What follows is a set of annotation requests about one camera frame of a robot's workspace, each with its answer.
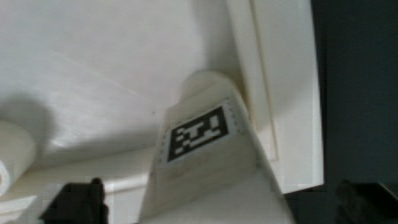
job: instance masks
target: white panel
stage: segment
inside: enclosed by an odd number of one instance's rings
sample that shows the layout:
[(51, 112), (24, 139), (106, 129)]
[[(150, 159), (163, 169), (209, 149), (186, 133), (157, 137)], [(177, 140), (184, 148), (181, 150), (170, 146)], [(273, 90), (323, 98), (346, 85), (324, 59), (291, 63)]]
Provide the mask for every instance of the white panel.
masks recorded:
[(287, 193), (323, 183), (310, 4), (308, 0), (228, 0), (228, 11), (248, 111)]

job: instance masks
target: white cylinder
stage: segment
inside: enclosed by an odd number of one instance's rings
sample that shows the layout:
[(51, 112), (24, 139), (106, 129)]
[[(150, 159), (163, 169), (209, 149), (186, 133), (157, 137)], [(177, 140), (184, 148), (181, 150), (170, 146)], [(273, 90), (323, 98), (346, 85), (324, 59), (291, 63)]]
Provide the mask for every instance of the white cylinder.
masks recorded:
[(0, 121), (0, 196), (5, 194), (35, 159), (35, 144), (28, 132)]

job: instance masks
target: qr-like tag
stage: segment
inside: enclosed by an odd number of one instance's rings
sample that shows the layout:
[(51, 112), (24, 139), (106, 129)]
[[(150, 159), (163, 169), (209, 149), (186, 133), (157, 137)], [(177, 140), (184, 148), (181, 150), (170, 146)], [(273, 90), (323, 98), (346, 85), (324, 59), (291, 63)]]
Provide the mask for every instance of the qr-like tag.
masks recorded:
[(163, 158), (166, 163), (234, 132), (232, 119), (230, 105), (225, 101), (213, 110), (170, 129)]

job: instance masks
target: black object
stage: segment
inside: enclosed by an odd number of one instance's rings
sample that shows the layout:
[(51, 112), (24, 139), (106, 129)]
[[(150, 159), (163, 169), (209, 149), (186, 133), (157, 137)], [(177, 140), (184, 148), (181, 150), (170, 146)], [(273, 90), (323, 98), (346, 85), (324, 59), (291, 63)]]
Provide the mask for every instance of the black object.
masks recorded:
[(398, 200), (387, 185), (344, 180), (335, 193), (340, 200), (335, 223), (398, 224)]
[(44, 224), (106, 224), (108, 207), (102, 203), (101, 179), (88, 184), (65, 184), (40, 215)]

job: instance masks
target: white wall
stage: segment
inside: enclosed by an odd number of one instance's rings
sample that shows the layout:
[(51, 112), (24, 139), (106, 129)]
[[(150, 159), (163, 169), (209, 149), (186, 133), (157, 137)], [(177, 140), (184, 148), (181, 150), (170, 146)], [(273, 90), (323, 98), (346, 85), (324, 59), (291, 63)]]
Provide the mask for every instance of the white wall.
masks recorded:
[(154, 144), (200, 69), (237, 77), (223, 0), (1, 1), (0, 118), (35, 137), (35, 167)]

